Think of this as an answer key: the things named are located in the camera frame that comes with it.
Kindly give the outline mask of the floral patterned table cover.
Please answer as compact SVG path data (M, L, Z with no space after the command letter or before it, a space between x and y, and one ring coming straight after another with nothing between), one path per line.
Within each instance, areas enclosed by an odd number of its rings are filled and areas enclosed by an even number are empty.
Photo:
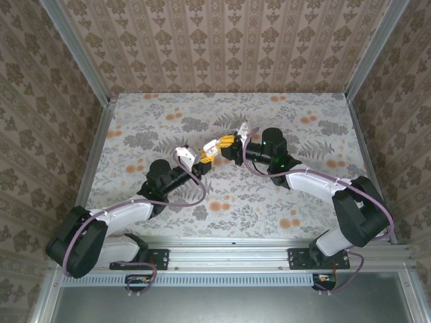
M243 122L275 127L288 153L339 178L366 173L343 94L121 94L104 142L87 208L119 203L145 181L150 164L171 161L183 145L200 148ZM216 157L202 183L199 205L168 207L154 219L127 226L142 236L312 239L336 226L333 207L309 194L276 186L233 161ZM187 182L169 195L192 203L201 188Z

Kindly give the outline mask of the grey metal sheet panel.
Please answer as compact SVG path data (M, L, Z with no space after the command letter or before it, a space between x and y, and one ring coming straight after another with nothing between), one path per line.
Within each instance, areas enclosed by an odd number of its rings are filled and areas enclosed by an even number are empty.
M319 295L304 287L67 287L52 323L413 323L393 283Z

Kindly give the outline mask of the narrow aluminium side rail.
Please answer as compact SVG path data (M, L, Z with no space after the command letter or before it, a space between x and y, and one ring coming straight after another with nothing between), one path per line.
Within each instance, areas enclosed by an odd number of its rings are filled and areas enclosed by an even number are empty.
M98 163L100 160L100 156L102 153L102 149L104 146L104 142L106 140L106 136L108 134L110 122L112 120L112 116L114 114L114 109L116 106L117 97L112 98L108 105L103 107L102 114L100 115L100 121L98 123L98 127L96 129L96 134L94 136L94 140L92 143L92 148L90 150L88 161L86 164L85 172L83 179L81 181L77 198L75 201L75 206L81 205L83 207L86 206L88 197L90 195L92 183L94 181L94 176L96 174L96 170L98 167Z
M378 182L378 178L376 177L376 173L375 173L374 167L372 165L370 154L368 152L368 149L366 146L366 141L365 141L364 136L362 134L362 129L360 127L360 123L359 123L358 117L356 115L354 105L353 105L352 101L347 98L347 96L345 96L345 99L347 102L347 107L348 107L349 112L350 112L350 116L352 118L353 128L354 128L355 133L356 133L356 137L358 140L358 146L359 146L361 154L362 154L362 159L364 162L364 168L366 170L367 176L370 178L371 182L376 186L378 193L383 198L383 193L382 193L382 190L380 189L380 184ZM395 235L395 225L392 225L392 231L390 231L390 230L391 230L390 228L386 229L386 233L385 233L387 235L386 238L379 238L378 240L387 240L391 244L398 244L398 241L397 241L397 238Z

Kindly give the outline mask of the wide aluminium frame rail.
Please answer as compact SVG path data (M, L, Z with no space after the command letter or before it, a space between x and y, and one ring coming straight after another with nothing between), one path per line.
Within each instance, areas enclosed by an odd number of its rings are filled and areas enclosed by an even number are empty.
M309 239L142 236L150 248L170 251L169 273L288 272L288 250L308 247ZM361 273L415 268L409 247L388 241L370 242L352 252L364 257Z

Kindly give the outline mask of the aluminium frame post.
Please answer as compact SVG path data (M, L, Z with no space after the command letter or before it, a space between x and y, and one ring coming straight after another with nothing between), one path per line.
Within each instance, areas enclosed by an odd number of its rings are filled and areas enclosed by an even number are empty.
M345 90L345 97L348 102L352 102L359 92L366 77L370 73L378 56L394 30L400 17L403 15L409 0L391 0L381 18L370 42L356 67L350 82Z
M84 43L78 38L75 28L69 21L65 11L61 8L60 1L40 0L40 2L92 88L94 95L103 107L107 107L110 100L108 89L103 84L89 54L85 50Z

